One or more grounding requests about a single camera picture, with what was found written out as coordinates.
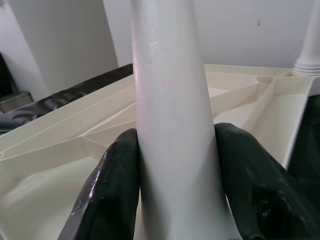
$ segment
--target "black plastic sheet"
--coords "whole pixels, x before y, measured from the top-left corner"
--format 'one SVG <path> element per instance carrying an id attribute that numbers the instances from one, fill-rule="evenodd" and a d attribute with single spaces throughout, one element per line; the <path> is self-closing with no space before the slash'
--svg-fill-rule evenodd
<path id="1" fill-rule="evenodd" d="M 309 97 L 288 172 L 320 214 L 320 95 Z"/>
<path id="2" fill-rule="evenodd" d="M 132 240 L 139 189 L 137 131 L 129 129 L 87 179 L 58 240 Z"/>
<path id="3" fill-rule="evenodd" d="M 244 240 L 320 239 L 320 215 L 248 132 L 215 125 L 224 192 Z"/>
<path id="4" fill-rule="evenodd" d="M 40 118 L 43 115 L 46 115 L 63 107 L 64 105 L 132 74 L 133 65 L 129 64 L 55 93 L 40 101 L 30 103 L 16 110 L 0 115 L 0 135 L 8 133 L 24 124 Z"/>
<path id="5" fill-rule="evenodd" d="M 5 60 L 0 54 L 0 98 L 13 93 L 13 89 L 11 87 L 12 82 L 13 78 L 11 73 L 5 63 Z"/>

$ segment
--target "white wall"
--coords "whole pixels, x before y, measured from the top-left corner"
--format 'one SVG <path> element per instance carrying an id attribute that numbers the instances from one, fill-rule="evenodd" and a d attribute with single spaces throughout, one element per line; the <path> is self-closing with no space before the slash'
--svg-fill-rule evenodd
<path id="1" fill-rule="evenodd" d="M 119 66 L 132 63 L 131 0 L 103 0 Z"/>
<path id="2" fill-rule="evenodd" d="M 8 2 L 0 6 L 0 52 L 20 90 L 34 100 L 49 92 Z"/>
<path id="3" fill-rule="evenodd" d="M 49 94 L 118 67 L 102 0 L 9 0 Z"/>
<path id="4" fill-rule="evenodd" d="M 103 0 L 119 65 L 132 63 L 130 1 Z M 292 68 L 313 0 L 194 0 L 207 64 Z"/>

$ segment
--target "white pipe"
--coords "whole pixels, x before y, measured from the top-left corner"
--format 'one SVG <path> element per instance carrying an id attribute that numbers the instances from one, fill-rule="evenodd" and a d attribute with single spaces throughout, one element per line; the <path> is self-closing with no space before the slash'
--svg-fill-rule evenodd
<path id="1" fill-rule="evenodd" d="M 301 56 L 293 72 L 298 75 L 320 75 L 320 0 L 314 0 Z"/>
<path id="2" fill-rule="evenodd" d="M 147 239 L 239 239 L 221 188 L 193 1 L 131 3 Z"/>

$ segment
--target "column base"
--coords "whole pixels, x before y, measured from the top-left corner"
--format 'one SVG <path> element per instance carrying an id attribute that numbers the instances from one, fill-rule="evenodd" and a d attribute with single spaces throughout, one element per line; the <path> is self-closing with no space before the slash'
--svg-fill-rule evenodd
<path id="1" fill-rule="evenodd" d="M 320 76 L 320 65 L 296 63 L 293 73 L 302 76 Z"/>

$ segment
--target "white plastic tray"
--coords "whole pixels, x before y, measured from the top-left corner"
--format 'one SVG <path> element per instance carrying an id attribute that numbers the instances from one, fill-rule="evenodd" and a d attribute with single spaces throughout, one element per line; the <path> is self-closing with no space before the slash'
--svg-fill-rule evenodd
<path id="1" fill-rule="evenodd" d="M 246 129 L 287 167 L 315 78 L 281 68 L 205 69 L 214 123 Z M 135 119 L 129 76 L 1 136 L 2 238 L 56 240 L 86 178 Z"/>

